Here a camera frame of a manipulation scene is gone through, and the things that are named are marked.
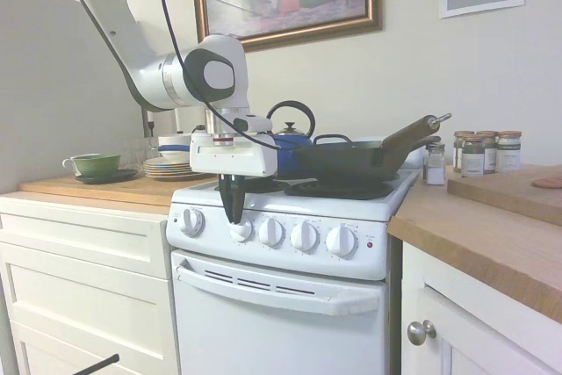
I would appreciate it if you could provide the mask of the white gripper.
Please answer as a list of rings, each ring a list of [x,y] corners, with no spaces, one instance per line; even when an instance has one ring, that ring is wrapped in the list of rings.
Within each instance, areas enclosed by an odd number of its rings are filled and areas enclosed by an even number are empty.
[[[232,141],[215,142],[207,133],[191,136],[190,165],[201,173],[219,175],[219,192],[229,222],[241,222],[246,194],[245,177],[269,177],[277,173],[277,150],[269,135],[258,145],[241,136]]]

